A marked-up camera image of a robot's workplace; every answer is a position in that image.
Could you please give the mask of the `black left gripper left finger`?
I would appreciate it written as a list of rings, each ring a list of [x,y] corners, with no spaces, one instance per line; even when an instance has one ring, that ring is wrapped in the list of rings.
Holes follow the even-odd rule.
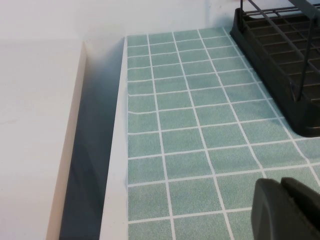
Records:
[[[313,238],[281,182],[270,178],[260,178],[255,183],[251,227],[255,240]]]

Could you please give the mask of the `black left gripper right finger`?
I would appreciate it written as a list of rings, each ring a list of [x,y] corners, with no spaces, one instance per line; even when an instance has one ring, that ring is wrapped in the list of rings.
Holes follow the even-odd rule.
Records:
[[[293,177],[283,177],[281,185],[293,200],[307,232],[320,239],[320,194]]]

